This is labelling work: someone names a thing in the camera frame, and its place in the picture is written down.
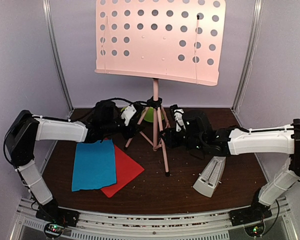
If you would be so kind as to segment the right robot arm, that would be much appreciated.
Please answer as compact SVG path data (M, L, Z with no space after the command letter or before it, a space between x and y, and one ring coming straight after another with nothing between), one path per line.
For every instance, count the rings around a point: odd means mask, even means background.
M295 182L300 181L300 119L292 124L274 128L245 129L228 127L214 130L201 110L185 113L172 106L175 127L160 131L169 148L179 146L198 149L204 155L229 157L247 153L283 153L288 155L285 165L274 179L258 189L249 207L229 212L233 226L262 221L271 217L270 206Z

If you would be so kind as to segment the blue paper sheet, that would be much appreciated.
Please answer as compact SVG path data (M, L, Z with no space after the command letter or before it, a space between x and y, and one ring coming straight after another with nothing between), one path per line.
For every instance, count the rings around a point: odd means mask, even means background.
M115 146L110 139L76 145L71 191L99 190L117 183Z

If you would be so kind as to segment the pink music stand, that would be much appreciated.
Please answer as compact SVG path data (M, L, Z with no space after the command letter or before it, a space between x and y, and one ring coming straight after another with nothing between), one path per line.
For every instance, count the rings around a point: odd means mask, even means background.
M224 0L96 2L95 72L153 80L154 150L166 149L159 80L216 86L225 17Z

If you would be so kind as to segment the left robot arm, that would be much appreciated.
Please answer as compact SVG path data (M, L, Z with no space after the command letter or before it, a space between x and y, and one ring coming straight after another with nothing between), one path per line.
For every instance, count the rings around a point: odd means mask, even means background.
M110 98L97 102L76 119L34 115L29 110L19 113L4 137L3 154L38 204L36 218L62 227L76 227L80 214L59 207L36 166L35 143L56 140L93 144L115 134L129 140L142 129L138 121L144 108L139 102L130 102L119 110L115 99Z

